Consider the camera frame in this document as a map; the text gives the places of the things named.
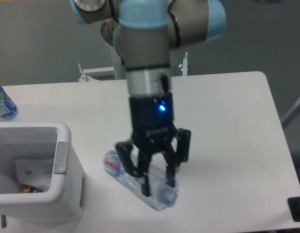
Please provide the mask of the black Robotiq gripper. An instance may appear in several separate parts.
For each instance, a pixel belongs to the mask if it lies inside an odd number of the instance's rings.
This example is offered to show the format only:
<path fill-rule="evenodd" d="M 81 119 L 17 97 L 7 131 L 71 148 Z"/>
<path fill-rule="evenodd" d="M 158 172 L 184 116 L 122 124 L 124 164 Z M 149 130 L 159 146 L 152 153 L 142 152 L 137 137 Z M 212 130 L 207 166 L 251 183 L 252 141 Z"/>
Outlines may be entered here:
<path fill-rule="evenodd" d="M 167 184 L 175 187 L 175 174 L 182 162 L 189 158 L 191 131 L 174 126 L 173 94 L 168 91 L 163 96 L 130 97 L 132 123 L 131 139 L 139 149 L 137 165 L 134 164 L 131 152 L 131 141 L 118 142 L 115 149 L 123 167 L 130 176 L 137 178 L 141 184 L 142 194 L 151 196 L 149 183 L 149 166 L 152 154 L 163 152 L 167 163 Z M 171 144 L 177 140 L 176 151 Z"/>

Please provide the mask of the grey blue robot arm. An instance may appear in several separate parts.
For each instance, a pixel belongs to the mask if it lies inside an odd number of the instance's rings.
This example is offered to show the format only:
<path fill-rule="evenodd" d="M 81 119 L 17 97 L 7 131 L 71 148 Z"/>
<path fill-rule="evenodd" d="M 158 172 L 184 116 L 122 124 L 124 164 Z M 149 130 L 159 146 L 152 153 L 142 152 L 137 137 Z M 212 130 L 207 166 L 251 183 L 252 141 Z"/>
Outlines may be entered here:
<path fill-rule="evenodd" d="M 73 0 L 81 24 L 112 19 L 112 46 L 124 62 L 132 135 L 116 144 L 126 172 L 150 196 L 149 165 L 161 153 L 168 184 L 188 160 L 190 130 L 174 125 L 170 50 L 220 37 L 226 12 L 218 0 Z"/>

